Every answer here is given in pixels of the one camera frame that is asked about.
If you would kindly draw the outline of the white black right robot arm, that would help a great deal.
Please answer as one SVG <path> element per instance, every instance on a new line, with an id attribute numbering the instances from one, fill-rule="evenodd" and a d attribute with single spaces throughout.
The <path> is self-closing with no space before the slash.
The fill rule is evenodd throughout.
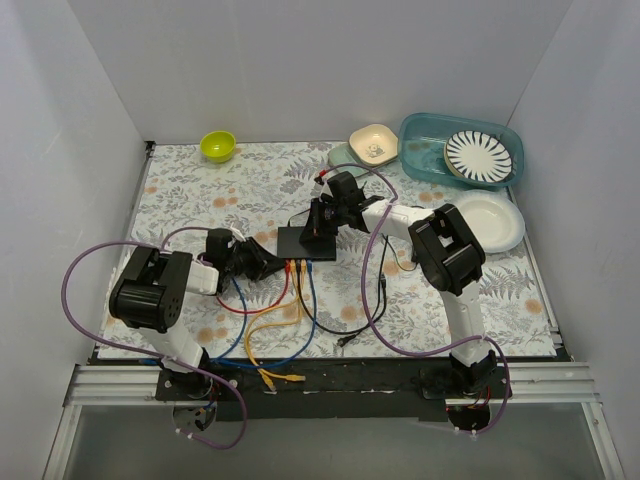
<path id="1" fill-rule="evenodd" d="M 354 176 L 321 171 L 315 182 L 322 186 L 311 200 L 310 212 L 300 240 L 314 244 L 337 236 L 342 226 L 369 235 L 361 269 L 361 292 L 366 292 L 369 256 L 379 235 L 411 244 L 417 264 L 428 283 L 441 296 L 449 326 L 451 345 L 430 352 L 408 352 L 381 342 L 403 356 L 424 358 L 448 350 L 454 389 L 475 397 L 489 384 L 497 360 L 486 330 L 479 301 L 479 281 L 486 256 L 476 236 L 452 204 L 430 210 L 397 203 L 398 194 L 387 200 L 367 197 Z"/>

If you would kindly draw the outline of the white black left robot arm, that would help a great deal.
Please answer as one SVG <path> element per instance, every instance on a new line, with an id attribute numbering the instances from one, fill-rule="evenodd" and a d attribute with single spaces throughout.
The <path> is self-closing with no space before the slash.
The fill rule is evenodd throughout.
<path id="1" fill-rule="evenodd" d="M 139 246 L 131 254 L 109 298 L 110 315 L 140 331 L 161 355 L 163 366 L 179 372 L 178 387 L 193 400 L 213 386 L 204 349 L 188 331 L 181 310 L 186 294 L 217 296 L 233 277 L 262 280 L 285 268 L 254 238 L 236 229 L 207 231 L 204 254 L 163 252 Z"/>

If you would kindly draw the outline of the black network switch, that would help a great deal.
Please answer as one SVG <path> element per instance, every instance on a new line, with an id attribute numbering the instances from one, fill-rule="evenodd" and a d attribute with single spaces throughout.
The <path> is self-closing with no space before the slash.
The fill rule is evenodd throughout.
<path id="1" fill-rule="evenodd" d="M 335 261 L 335 237 L 313 237 L 305 228 L 285 226 L 278 228 L 277 256 L 286 260 Z"/>

